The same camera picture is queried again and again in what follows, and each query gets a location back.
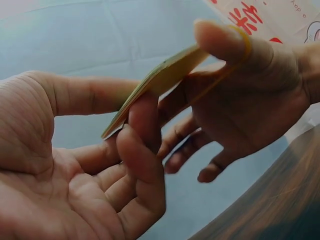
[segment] hand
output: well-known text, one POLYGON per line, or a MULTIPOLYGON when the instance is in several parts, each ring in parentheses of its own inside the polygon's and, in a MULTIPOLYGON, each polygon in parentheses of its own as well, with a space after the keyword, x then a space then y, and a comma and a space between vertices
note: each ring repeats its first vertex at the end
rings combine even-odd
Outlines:
POLYGON ((102 144, 52 148, 55 116, 116 111, 136 85, 43 72, 0 83, 1 239, 135 240, 164 214, 158 98, 142 96, 102 144))
MULTIPOLYGON (((159 103, 162 123, 212 84, 216 70, 238 63, 244 56, 245 42, 233 29, 199 21, 195 38, 220 61, 191 73, 159 103)), ((223 150, 198 176, 198 181, 209 183, 234 161, 280 138, 310 106, 301 68, 303 48, 253 37, 250 42, 252 51, 242 67, 192 104, 192 114, 163 138, 158 153, 161 159, 187 138, 165 163, 167 173, 176 173, 195 152, 215 141, 223 150)))

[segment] finger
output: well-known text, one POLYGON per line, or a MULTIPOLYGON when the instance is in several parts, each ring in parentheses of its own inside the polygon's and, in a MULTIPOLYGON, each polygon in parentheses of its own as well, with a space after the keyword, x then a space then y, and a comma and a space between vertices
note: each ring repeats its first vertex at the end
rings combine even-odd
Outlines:
POLYGON ((200 183, 210 183, 217 178, 231 163, 237 160, 237 157, 222 150, 215 156, 207 167, 200 171, 198 181, 200 183))
POLYGON ((137 180, 134 177, 126 174, 105 191, 108 202, 117 213, 137 196, 136 183, 137 180))
MULTIPOLYGON (((198 20, 194 24, 194 36, 200 48, 212 56, 224 60, 227 64, 238 63, 246 53, 243 36, 236 30, 219 25, 210 20, 198 20)), ((247 68, 261 71, 268 67, 273 59, 272 44, 263 39, 248 36, 251 53, 245 62, 247 68)))
POLYGON ((38 71, 26 74, 45 90, 54 116, 117 111, 139 83, 121 78, 61 76, 38 71))
POLYGON ((125 238, 134 240, 165 213, 163 166, 129 125, 119 133, 116 143, 121 159, 137 179, 137 197, 118 213, 125 238))
POLYGON ((157 106, 158 97, 147 92, 132 105, 128 117, 130 126, 154 153, 158 152, 162 141, 157 106))
POLYGON ((180 142, 198 128, 199 126, 194 119, 194 115, 190 113, 168 131, 166 136, 162 139, 157 157, 163 160, 180 142))
POLYGON ((219 61, 210 66, 199 68, 203 71, 196 71, 186 76, 176 88, 159 102, 159 125, 163 127, 186 109, 194 97, 216 80, 218 74, 215 71, 221 69, 222 66, 223 63, 219 61))
POLYGON ((127 174, 125 164, 116 164, 93 176, 93 180, 99 185, 102 191, 106 192, 113 184, 127 174))
POLYGON ((115 132, 100 144, 70 149, 85 173, 96 175, 121 161, 116 144, 118 133, 115 132))
POLYGON ((192 133, 188 139, 166 161, 164 170, 167 174, 175 174, 203 146, 212 142, 208 135, 200 130, 192 133))
POLYGON ((186 81, 181 81, 166 97, 158 104, 158 119, 160 127, 166 125, 181 109, 188 104, 186 96, 186 81))

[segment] table surface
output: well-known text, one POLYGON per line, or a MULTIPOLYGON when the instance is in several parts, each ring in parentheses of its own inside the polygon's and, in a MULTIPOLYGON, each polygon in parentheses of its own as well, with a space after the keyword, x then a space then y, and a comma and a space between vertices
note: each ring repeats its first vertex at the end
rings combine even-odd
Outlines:
POLYGON ((320 126, 293 141, 236 202, 189 240, 320 239, 320 126))

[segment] pinky finger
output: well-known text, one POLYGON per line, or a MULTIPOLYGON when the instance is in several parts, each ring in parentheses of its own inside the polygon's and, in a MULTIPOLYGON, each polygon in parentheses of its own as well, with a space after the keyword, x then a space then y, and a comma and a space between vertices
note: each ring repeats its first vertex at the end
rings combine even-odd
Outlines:
POLYGON ((198 181, 200 183, 211 183, 219 174, 221 174, 231 163, 238 158, 230 155, 227 151, 222 150, 215 156, 208 166, 200 171, 198 181))
POLYGON ((166 161, 164 170, 167 174, 175 174, 203 146, 209 144, 211 139, 202 130, 191 133, 188 139, 166 161))

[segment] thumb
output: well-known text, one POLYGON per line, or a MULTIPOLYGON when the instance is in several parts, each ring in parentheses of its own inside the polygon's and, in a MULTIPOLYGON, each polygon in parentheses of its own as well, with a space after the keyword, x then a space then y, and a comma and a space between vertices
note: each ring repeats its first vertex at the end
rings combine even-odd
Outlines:
MULTIPOLYGON (((227 25, 219 25, 210 20, 197 20, 194 23, 194 36, 200 48, 227 64, 238 63, 246 54, 246 40, 243 35, 227 25)), ((245 65, 254 67, 255 70, 266 68, 274 55, 272 44, 251 36, 247 36, 247 39, 251 52, 245 65)))

